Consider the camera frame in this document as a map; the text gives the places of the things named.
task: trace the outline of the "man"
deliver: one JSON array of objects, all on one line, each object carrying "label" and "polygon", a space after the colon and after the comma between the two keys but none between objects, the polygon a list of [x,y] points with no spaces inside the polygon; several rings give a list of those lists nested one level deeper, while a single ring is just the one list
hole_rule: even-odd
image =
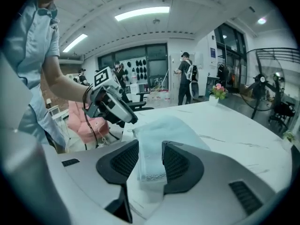
[{"label": "man", "polygon": [[82,102],[87,87],[73,82],[61,72],[58,60],[60,34],[53,1],[27,0],[4,39],[3,52],[33,95],[19,130],[33,135],[39,144],[55,143],[57,152],[62,153],[66,143],[45,107],[40,89],[41,70],[50,90],[60,98]]},{"label": "man", "polygon": [[119,61],[115,61],[114,62],[114,69],[113,69],[114,73],[116,74],[118,80],[119,80],[119,83],[123,89],[123,93],[122,93],[122,100],[125,102],[125,103],[129,103],[129,100],[128,100],[128,97],[125,93],[125,88],[126,88],[126,84],[125,84],[125,78],[126,78],[126,75],[125,75],[125,72],[122,68],[122,66],[120,65],[120,62]]},{"label": "man", "polygon": [[191,81],[187,79],[186,74],[189,67],[193,65],[193,62],[189,59],[189,54],[187,52],[184,52],[181,57],[183,61],[181,62],[178,70],[174,71],[175,74],[181,74],[181,82],[178,94],[178,106],[182,105],[184,96],[187,97],[186,104],[191,103],[191,94],[189,90],[189,84],[191,83]]},{"label": "man", "polygon": [[85,85],[85,86],[89,86],[90,84],[88,83],[88,81],[86,80],[85,76],[84,76],[84,72],[85,69],[81,68],[78,70],[78,76],[77,76],[77,82],[81,85]]}]

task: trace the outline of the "electric fan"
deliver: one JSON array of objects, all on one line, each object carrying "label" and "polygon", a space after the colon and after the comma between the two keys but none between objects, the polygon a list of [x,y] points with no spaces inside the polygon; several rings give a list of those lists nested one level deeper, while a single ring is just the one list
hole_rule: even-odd
[{"label": "electric fan", "polygon": [[267,111],[280,104],[285,77],[280,63],[270,52],[264,49],[249,51],[247,75],[240,74],[240,81],[240,95],[254,109],[252,119],[256,111]]}]

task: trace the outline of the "window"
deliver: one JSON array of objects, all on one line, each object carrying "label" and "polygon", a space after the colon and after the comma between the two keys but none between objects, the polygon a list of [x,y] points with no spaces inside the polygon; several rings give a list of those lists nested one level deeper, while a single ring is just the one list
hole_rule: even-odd
[{"label": "window", "polygon": [[220,32],[219,32],[219,29],[215,29],[215,36],[216,36],[216,41],[221,43],[222,40],[221,40],[221,37],[220,37]]},{"label": "window", "polygon": [[115,53],[116,61],[129,60],[134,58],[141,58],[146,55],[145,47],[138,47],[132,49],[126,49],[122,52]]},{"label": "window", "polygon": [[224,44],[226,44],[226,46],[229,46],[231,50],[237,52],[237,39],[235,38],[234,30],[225,24],[222,24],[220,27],[222,31]]},{"label": "window", "polygon": [[[98,58],[99,69],[103,69],[107,66],[113,66],[115,61],[125,61],[134,60],[133,66],[128,71],[129,81],[127,84],[130,84],[132,68],[136,69],[135,59],[145,59],[146,64],[142,67],[146,69],[146,73],[143,72],[143,75],[147,75],[147,78],[143,80],[143,84],[149,85],[149,87],[155,86],[158,82],[162,82],[165,77],[165,74],[168,70],[168,54],[166,44],[154,44],[154,45],[144,45],[139,47],[128,48],[120,51],[113,52],[111,54],[105,55]],[[168,88],[168,77],[164,81],[164,88]]]},{"label": "window", "polygon": [[167,55],[166,46],[148,46],[147,48],[148,59],[165,58]]},{"label": "window", "polygon": [[103,69],[103,68],[106,68],[106,67],[111,67],[112,65],[113,65],[112,55],[107,55],[107,56],[104,56],[100,59],[99,68]]},{"label": "window", "polygon": [[218,65],[225,64],[227,88],[239,92],[247,79],[247,56],[243,34],[222,24],[215,29]]},{"label": "window", "polygon": [[238,35],[238,41],[239,41],[239,52],[240,53],[245,53],[246,49],[245,49],[245,43],[244,43],[244,39],[243,39],[243,35],[240,32],[237,32]]},{"label": "window", "polygon": [[150,76],[160,76],[167,73],[168,64],[166,60],[149,61]]}]

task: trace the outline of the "white table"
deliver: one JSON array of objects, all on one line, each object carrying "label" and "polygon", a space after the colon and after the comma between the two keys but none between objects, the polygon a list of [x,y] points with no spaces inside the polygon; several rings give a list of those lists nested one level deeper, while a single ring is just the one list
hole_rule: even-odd
[{"label": "white table", "polygon": [[[126,124],[122,141],[134,139],[132,129],[172,115],[188,124],[214,152],[232,157],[265,181],[275,192],[287,187],[292,158],[277,135],[250,118],[221,104],[209,102],[135,112],[136,124]],[[129,202],[149,218],[162,201],[162,191],[149,190],[137,180],[137,166],[127,181]]]}]

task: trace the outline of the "ceiling light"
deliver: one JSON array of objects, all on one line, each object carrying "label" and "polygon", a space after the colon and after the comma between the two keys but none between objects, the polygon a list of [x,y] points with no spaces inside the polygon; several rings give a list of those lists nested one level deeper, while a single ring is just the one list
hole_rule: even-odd
[{"label": "ceiling light", "polygon": [[266,21],[267,21],[267,20],[266,20],[265,18],[262,17],[261,19],[258,19],[257,22],[258,22],[259,24],[265,24]]},{"label": "ceiling light", "polygon": [[63,53],[69,52],[74,46],[76,46],[77,43],[79,43],[80,41],[82,41],[82,40],[85,39],[86,37],[87,37],[87,35],[85,35],[85,34],[80,35],[80,36],[79,36],[78,38],[76,38],[72,43],[70,43],[70,45],[67,46],[67,47],[65,48],[65,50],[62,51],[62,52],[63,52]]},{"label": "ceiling light", "polygon": [[118,16],[115,16],[115,18],[119,21],[124,20],[126,18],[145,15],[145,14],[153,14],[153,13],[169,13],[170,7],[149,7],[149,8],[143,8],[134,10],[131,12],[123,13]]}]

